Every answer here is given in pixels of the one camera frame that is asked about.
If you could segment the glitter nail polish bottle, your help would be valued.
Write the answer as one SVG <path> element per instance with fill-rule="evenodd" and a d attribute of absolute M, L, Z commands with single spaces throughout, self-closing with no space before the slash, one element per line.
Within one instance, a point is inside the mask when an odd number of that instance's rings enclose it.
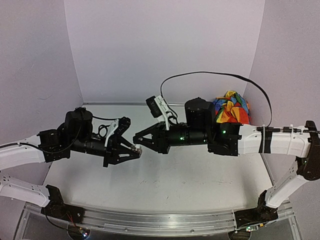
<path fill-rule="evenodd" d="M 133 147 L 133 148 L 132 148 L 132 151 L 135 152 L 135 153 L 137 153 L 137 154 L 139 154 L 139 155 L 141 155 L 142 152 L 143 152 L 143 150 L 142 150 L 141 147 Z"/>

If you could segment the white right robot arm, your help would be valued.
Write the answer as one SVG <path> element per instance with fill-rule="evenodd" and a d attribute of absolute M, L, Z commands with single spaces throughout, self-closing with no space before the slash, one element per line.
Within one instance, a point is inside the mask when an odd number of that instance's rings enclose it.
<path fill-rule="evenodd" d="M 206 145 L 208 152 L 220 156 L 295 156 L 297 163 L 259 198 L 261 208 L 278 208 L 302 185 L 320 178 L 320 132 L 313 121 L 276 128 L 217 123 L 213 103 L 198 97 L 184 105 L 186 122 L 171 123 L 174 114 L 161 96 L 152 96 L 146 103 L 158 123 L 136 133 L 133 142 L 157 153 L 168 154 L 171 147 Z"/>

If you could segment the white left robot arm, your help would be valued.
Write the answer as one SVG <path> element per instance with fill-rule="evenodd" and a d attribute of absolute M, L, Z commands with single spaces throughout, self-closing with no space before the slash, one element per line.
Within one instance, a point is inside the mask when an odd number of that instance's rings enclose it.
<path fill-rule="evenodd" d="M 93 131 L 93 119 L 95 116 L 90 111 L 78 107 L 66 113 L 64 122 L 57 129 L 41 131 L 24 141 L 2 145 L 1 170 L 68 159 L 71 152 L 102 157 L 104 167 L 141 157 L 142 148 L 123 137 L 123 133 L 131 125 L 128 117 L 111 119 L 111 123 L 106 126 L 105 135 Z M 48 209 L 58 219 L 64 218 L 68 213 L 60 190 L 51 185 L 37 186 L 1 174 L 0 195 Z"/>

